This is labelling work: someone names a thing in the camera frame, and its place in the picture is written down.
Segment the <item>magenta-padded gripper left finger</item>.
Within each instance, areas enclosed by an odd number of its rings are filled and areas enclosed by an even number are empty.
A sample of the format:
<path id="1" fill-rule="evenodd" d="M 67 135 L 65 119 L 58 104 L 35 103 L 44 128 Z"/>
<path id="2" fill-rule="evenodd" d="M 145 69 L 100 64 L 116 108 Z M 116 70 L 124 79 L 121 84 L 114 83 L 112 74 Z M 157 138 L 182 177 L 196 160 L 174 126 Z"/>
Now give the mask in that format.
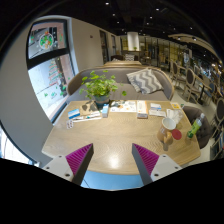
<path id="1" fill-rule="evenodd" d="M 43 170 L 81 185 L 93 154 L 93 144 L 88 144 L 66 156 L 56 156 L 43 167 Z"/>

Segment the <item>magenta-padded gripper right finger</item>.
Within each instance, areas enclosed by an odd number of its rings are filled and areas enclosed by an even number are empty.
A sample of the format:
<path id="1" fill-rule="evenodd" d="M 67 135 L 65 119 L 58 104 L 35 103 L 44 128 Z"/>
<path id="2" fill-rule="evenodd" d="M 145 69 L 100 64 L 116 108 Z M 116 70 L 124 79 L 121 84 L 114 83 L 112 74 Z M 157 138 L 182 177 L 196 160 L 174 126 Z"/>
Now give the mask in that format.
<path id="1" fill-rule="evenodd" d="M 132 144 L 132 155 L 139 170 L 143 185 L 148 185 L 181 170 L 181 167 L 168 155 L 157 155 L 135 143 Z"/>

